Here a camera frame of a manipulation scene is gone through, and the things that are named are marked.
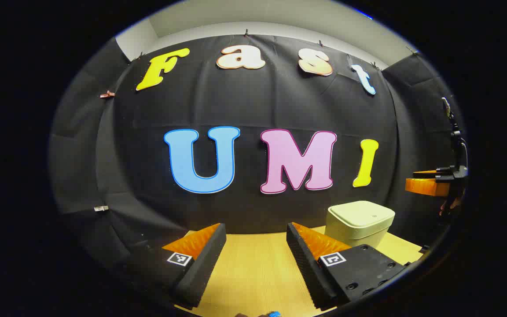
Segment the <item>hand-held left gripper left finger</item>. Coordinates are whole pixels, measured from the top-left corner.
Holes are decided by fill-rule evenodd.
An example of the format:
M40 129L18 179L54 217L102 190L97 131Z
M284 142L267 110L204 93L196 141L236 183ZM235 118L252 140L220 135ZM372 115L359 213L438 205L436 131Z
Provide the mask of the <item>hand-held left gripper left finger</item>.
M225 224L216 223L170 243L148 242L124 262L135 287L163 305L199 306L227 241Z

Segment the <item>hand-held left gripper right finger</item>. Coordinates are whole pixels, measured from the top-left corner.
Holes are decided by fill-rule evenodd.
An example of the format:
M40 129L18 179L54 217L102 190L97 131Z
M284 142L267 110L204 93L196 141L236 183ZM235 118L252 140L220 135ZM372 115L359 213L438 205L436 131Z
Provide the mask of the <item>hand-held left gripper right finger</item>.
M400 264L368 244L348 246L298 223L286 240L316 309L356 301L400 274Z

